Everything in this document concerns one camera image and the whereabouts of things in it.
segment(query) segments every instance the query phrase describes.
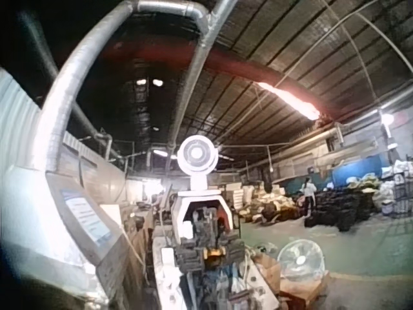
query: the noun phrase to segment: white fan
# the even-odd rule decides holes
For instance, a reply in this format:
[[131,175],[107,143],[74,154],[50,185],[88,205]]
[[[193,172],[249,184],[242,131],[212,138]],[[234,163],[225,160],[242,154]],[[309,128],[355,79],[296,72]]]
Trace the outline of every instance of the white fan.
[[319,280],[325,272],[320,246],[311,240],[296,240],[278,254],[281,276],[293,282]]

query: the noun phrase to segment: corrugated metal wall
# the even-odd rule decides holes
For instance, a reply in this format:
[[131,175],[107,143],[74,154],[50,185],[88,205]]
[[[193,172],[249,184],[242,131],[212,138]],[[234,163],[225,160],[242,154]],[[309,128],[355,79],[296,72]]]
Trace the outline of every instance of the corrugated metal wall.
[[[39,107],[0,68],[0,176],[12,165],[28,164]],[[73,176],[97,203],[126,200],[125,174],[66,132],[59,172]]]

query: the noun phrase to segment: industrial machine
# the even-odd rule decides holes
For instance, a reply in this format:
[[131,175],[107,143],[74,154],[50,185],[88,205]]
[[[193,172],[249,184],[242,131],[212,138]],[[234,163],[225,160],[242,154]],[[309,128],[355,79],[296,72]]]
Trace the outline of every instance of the industrial machine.
[[[191,136],[177,160],[190,175],[190,191],[178,192],[170,210],[161,209],[157,216],[152,252],[161,307],[277,309],[278,301],[255,265],[245,260],[245,244],[221,192],[208,190],[217,149],[206,137]],[[163,223],[164,212],[170,212],[171,225]]]

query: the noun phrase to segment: metal roof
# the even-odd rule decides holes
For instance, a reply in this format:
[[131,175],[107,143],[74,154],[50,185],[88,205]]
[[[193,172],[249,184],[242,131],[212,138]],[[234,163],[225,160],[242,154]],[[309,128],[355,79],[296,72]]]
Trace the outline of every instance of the metal roof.
[[[285,73],[337,23],[331,10],[342,18],[369,2],[325,1],[331,9],[325,6],[324,0],[239,0],[219,34],[216,47],[236,54],[242,61]],[[87,3],[71,1],[58,5],[50,4],[49,1],[39,2],[34,9],[39,14],[58,63],[65,60],[76,42],[105,12],[113,8],[116,2],[89,0]],[[208,0],[199,2],[209,9],[215,4],[215,1]],[[361,13],[412,59],[413,9],[407,0],[379,0]],[[343,26],[359,48],[379,96],[411,78],[400,58],[364,21],[353,16]],[[161,14],[136,14],[119,29],[107,49],[111,52],[117,45],[136,43],[137,35],[143,34],[181,37],[191,41],[196,39],[197,30],[188,19]],[[123,103],[121,89],[128,80],[137,79],[139,76],[130,69],[136,61],[133,53],[125,55],[116,55],[117,59],[114,61],[113,54],[103,52],[92,68],[78,102],[96,127],[104,127],[115,138],[132,140],[135,135],[134,120],[128,119],[126,108],[121,108],[123,105],[130,105]],[[25,84],[35,83],[25,81],[24,76],[38,75],[33,72],[24,75],[21,73],[23,68],[16,69],[10,65],[12,62],[4,63],[6,68],[11,68],[9,71],[16,71],[18,80],[21,76],[24,87]],[[165,81],[165,87],[149,89],[148,110],[151,126],[160,128],[159,131],[151,133],[151,141],[166,142],[174,103],[185,72],[180,66],[174,68],[153,62],[149,63],[143,72],[148,78],[162,76]],[[312,103],[327,108],[333,118],[372,104],[372,94],[361,63],[340,27],[300,62],[290,77],[313,93],[318,100]],[[46,90],[47,87],[43,85],[42,91],[34,93],[36,96],[44,95]],[[178,143],[192,134],[206,135],[216,141],[217,137],[239,121],[265,93],[256,83],[244,77],[206,68],[186,110]],[[128,127],[122,124],[120,119],[127,119],[125,123],[129,123]],[[275,95],[270,95],[222,139],[221,143],[281,143],[315,127],[313,121],[309,121]],[[254,161],[266,156],[263,148],[225,149],[223,152],[235,161],[221,161],[222,167],[233,163],[237,166],[246,159]]]

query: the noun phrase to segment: cardboard box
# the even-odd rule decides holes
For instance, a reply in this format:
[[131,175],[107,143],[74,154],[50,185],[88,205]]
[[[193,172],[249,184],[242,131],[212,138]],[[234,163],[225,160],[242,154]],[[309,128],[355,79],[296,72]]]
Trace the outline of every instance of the cardboard box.
[[281,266],[271,256],[261,253],[253,257],[253,261],[265,282],[274,294],[279,294],[281,282]]

